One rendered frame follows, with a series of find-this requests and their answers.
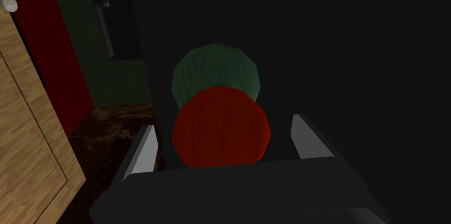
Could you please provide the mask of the dark wall frame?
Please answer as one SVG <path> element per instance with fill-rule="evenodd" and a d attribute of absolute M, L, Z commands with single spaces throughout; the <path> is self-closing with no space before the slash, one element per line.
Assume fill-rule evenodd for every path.
<path fill-rule="evenodd" d="M 132 0 L 92 0 L 107 55 L 113 61 L 142 60 Z"/>

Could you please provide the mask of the dark door leaf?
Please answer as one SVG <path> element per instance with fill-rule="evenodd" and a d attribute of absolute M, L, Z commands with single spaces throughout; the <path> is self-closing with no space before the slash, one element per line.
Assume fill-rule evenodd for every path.
<path fill-rule="evenodd" d="M 257 66 L 272 140 L 296 157 L 304 114 L 368 184 L 391 224 L 451 224 L 451 0 L 132 0 L 167 169 L 188 51 L 220 43 Z"/>

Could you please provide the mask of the light wooden door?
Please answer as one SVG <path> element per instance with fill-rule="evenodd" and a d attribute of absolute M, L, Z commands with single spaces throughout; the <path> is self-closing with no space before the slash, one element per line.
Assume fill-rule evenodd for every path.
<path fill-rule="evenodd" d="M 84 182 L 11 15 L 0 10 L 0 224 L 56 224 Z"/>

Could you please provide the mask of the red and green door knob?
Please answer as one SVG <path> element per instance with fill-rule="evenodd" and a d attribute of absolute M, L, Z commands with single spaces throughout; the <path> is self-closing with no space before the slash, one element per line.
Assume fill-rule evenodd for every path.
<path fill-rule="evenodd" d="M 271 133 L 256 99 L 256 64 L 238 48 L 209 44 L 175 66 L 171 91 L 179 107 L 172 145 L 189 168 L 256 163 Z"/>

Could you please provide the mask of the white round door knob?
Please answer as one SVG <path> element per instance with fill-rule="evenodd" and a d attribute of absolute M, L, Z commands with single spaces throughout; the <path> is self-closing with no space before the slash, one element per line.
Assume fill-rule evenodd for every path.
<path fill-rule="evenodd" d="M 0 9 L 5 12 L 16 12 L 18 4 L 16 0 L 0 0 Z"/>

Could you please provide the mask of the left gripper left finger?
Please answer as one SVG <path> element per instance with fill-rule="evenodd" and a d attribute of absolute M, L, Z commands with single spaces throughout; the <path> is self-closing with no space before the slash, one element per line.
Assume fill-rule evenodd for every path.
<path fill-rule="evenodd" d="M 135 173 L 153 172 L 158 147 L 155 127 L 143 126 L 120 164 L 113 181 L 122 182 L 127 176 Z"/>

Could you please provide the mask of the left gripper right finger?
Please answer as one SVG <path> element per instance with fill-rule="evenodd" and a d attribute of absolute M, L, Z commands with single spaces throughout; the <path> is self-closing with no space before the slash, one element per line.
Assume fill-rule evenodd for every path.
<path fill-rule="evenodd" d="M 344 158 L 304 114 L 293 115 L 291 138 L 301 159 Z"/>

